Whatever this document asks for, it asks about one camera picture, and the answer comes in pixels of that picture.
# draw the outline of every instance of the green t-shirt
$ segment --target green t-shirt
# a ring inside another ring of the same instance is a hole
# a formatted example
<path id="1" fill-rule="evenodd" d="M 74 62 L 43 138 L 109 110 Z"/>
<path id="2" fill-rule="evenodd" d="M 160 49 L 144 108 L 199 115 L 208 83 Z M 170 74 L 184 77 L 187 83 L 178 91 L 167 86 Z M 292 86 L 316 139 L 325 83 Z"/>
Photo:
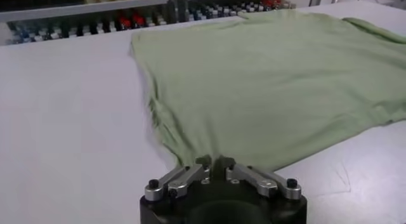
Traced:
<path id="1" fill-rule="evenodd" d="M 406 38 L 294 10 L 133 36 L 149 109 L 180 164 L 278 169 L 406 118 Z"/>

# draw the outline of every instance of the shelf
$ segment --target shelf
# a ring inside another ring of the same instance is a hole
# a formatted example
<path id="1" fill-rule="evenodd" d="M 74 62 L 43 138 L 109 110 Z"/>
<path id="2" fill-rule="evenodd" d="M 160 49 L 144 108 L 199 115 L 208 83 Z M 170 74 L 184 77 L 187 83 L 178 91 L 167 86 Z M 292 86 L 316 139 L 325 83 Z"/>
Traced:
<path id="1" fill-rule="evenodd" d="M 123 0 L 104 3 L 81 4 L 56 8 L 39 8 L 34 10 L 0 12 L 0 22 L 33 20 L 56 16 L 79 15 L 99 11 L 112 11 L 158 4 L 166 4 L 168 0 Z"/>

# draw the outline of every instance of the white tabletop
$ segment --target white tabletop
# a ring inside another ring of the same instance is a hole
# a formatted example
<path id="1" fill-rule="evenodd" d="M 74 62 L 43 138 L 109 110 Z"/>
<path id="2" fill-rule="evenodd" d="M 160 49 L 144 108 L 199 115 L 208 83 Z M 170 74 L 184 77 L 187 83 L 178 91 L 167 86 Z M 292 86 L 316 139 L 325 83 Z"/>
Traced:
<path id="1" fill-rule="evenodd" d="M 406 35 L 406 11 L 377 4 L 300 11 Z M 133 32 L 0 47 L 0 223 L 139 223 L 143 187 L 174 161 L 150 127 Z M 404 133 L 373 128 L 280 170 L 299 179 L 308 223 L 406 222 Z"/>

